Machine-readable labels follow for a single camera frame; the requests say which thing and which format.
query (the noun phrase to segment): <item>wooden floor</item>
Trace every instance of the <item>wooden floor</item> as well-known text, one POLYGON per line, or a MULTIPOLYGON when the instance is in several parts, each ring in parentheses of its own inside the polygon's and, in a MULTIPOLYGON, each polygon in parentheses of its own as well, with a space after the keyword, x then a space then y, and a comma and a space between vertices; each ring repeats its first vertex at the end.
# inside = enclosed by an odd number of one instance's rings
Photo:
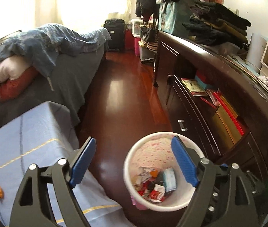
POLYGON ((124 159, 139 139, 154 132, 172 131, 152 86, 152 74, 152 68, 142 65, 133 51, 107 53, 107 60, 101 63, 91 84, 77 134, 81 144, 88 136, 96 139, 90 171, 132 223, 137 227, 176 226, 183 210, 137 210, 122 176, 124 159))

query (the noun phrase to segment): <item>suitcase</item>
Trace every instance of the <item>suitcase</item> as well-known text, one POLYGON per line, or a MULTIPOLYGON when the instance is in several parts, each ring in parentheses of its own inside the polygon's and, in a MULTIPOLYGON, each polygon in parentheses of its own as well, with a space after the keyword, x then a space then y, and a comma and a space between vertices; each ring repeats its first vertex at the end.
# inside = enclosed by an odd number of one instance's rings
POLYGON ((111 35, 112 40, 108 41, 109 51, 123 51, 125 30, 124 20, 107 19, 103 27, 106 28, 111 35))

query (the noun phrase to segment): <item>silver screw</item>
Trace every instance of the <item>silver screw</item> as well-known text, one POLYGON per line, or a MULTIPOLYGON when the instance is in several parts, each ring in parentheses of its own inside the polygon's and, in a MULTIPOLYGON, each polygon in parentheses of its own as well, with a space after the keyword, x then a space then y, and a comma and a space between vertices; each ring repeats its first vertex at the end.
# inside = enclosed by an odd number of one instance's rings
POLYGON ((232 163, 232 168, 239 169, 239 165, 237 163, 232 163))
POLYGON ((204 165, 207 165, 207 164, 209 164, 209 159, 207 159, 207 158, 202 158, 202 159, 201 159, 201 163, 204 164, 204 165))
POLYGON ((31 164, 30 166, 29 166, 29 169, 30 170, 34 170, 36 168, 36 164, 31 164))
POLYGON ((58 161, 58 164, 59 165, 64 165, 64 164, 66 164, 67 163, 67 160, 66 159, 60 159, 59 161, 58 161))

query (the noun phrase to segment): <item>cabinet door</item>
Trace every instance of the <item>cabinet door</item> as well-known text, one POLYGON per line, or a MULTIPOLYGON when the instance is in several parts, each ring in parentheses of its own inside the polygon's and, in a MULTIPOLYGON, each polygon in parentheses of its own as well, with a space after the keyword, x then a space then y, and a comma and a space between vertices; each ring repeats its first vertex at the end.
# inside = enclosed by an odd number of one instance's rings
POLYGON ((171 92, 168 97, 167 110, 173 132, 191 139, 199 146, 204 155, 208 157, 189 113, 175 91, 174 86, 171 88, 171 92))
POLYGON ((174 75, 177 56, 178 53, 176 51, 161 42, 156 82, 158 85, 158 97, 163 108, 166 107, 168 91, 170 88, 170 85, 167 84, 168 77, 169 75, 174 75))

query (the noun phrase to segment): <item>curtain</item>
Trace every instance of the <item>curtain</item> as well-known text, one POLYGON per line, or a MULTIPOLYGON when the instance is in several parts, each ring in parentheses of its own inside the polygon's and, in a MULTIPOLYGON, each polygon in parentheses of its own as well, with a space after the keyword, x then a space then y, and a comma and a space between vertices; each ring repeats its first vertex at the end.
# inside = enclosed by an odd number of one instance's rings
POLYGON ((106 19, 130 20, 131 0, 36 0, 36 26, 61 23, 75 31, 98 28, 106 19))

